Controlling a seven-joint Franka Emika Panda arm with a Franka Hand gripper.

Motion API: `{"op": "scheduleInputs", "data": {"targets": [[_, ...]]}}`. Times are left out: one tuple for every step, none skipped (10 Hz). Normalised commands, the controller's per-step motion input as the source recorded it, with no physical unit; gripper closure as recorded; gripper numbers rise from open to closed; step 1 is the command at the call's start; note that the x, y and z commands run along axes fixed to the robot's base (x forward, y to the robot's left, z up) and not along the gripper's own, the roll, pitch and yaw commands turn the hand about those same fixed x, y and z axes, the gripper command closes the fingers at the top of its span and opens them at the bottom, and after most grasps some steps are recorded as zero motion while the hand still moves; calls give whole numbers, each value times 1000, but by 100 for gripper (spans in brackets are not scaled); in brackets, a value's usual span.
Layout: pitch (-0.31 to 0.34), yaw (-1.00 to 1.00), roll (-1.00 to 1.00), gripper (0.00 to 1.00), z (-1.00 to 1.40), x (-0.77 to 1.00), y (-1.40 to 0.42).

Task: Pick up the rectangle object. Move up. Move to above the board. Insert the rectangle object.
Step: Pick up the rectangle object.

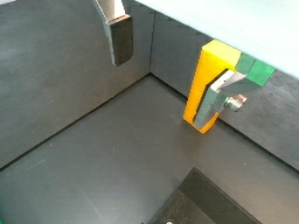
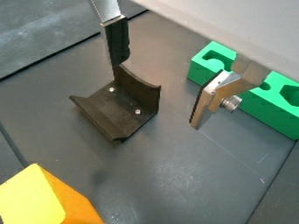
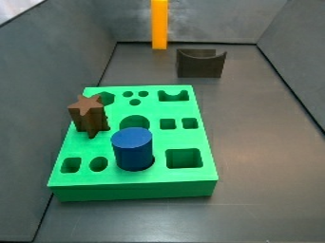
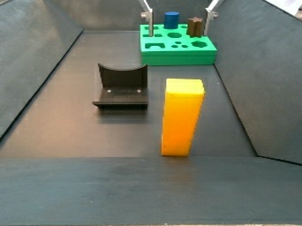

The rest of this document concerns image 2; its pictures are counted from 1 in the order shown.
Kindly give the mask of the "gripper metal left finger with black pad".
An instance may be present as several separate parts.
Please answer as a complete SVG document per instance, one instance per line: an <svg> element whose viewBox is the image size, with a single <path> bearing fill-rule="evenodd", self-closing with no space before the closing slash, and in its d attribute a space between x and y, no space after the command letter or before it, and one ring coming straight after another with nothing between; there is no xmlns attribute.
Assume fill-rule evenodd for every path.
<svg viewBox="0 0 299 224"><path fill-rule="evenodd" d="M127 17L121 14L117 0L88 0L105 35L111 65L120 65L129 57Z"/></svg>

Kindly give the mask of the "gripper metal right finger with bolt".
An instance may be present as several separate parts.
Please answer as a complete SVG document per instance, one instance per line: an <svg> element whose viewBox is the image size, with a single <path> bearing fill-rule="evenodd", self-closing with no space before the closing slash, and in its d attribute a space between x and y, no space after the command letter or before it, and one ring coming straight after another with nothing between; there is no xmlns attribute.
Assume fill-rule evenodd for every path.
<svg viewBox="0 0 299 224"><path fill-rule="evenodd" d="M208 113L215 113L219 108L229 112L237 108L241 103L239 94L259 87L271 72L265 66L240 54L232 62L231 71L219 70L200 88L189 118L189 125L196 130L209 118Z"/></svg>

